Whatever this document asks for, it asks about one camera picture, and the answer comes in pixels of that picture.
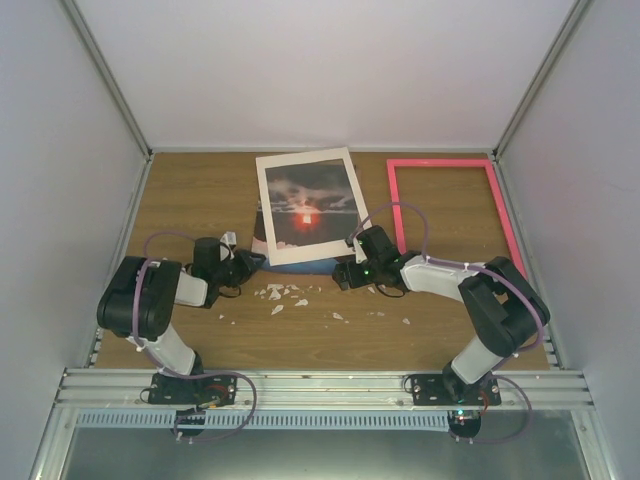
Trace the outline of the white mat board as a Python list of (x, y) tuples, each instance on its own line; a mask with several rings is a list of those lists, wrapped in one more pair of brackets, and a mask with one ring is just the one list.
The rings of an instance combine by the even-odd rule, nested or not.
[(352, 256), (352, 234), (369, 212), (347, 148), (255, 160), (264, 243), (280, 267)]

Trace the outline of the sunset photo print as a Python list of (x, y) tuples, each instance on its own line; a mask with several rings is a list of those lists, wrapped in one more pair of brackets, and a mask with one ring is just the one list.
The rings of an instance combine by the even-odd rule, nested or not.
[(265, 177), (279, 250), (343, 241), (360, 221), (339, 159), (271, 167)]

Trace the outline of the pink photo frame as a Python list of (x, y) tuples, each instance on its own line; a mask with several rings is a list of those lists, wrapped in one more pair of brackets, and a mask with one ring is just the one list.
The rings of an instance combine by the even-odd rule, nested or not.
[(478, 158), (391, 158), (390, 199), (401, 250), (419, 249), (456, 261), (510, 258), (526, 269), (493, 162)]

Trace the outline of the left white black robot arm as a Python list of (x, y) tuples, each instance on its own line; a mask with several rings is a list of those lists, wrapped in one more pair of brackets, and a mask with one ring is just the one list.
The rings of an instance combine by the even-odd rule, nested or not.
[(193, 241), (192, 261), (125, 257), (97, 307), (100, 328), (124, 338), (145, 354), (158, 373), (173, 378), (171, 391), (185, 404), (203, 398), (207, 375), (197, 352), (172, 324), (176, 305), (210, 309), (221, 297), (235, 298), (265, 263), (266, 256), (239, 249), (236, 236)]

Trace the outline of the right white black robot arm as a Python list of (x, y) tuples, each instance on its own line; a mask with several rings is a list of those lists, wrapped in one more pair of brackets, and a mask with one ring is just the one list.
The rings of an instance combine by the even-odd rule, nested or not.
[(539, 340), (550, 320), (548, 307), (508, 258), (460, 263), (418, 251), (402, 253), (375, 225), (349, 240), (356, 256), (337, 264), (332, 279), (341, 290), (385, 286), (428, 293), (462, 303), (474, 337), (442, 370), (444, 396), (464, 405), (482, 380), (509, 358)]

